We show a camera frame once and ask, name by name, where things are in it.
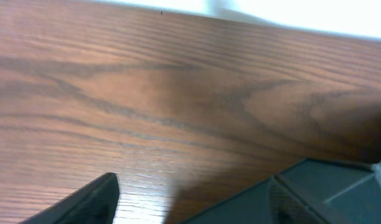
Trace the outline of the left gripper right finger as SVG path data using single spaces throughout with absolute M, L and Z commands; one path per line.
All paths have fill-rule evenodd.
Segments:
M 185 223 L 381 224 L 381 160 L 305 159 Z

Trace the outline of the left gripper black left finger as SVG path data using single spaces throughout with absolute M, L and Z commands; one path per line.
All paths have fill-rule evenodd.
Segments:
M 120 186 L 115 173 L 107 172 L 22 224 L 112 224 Z

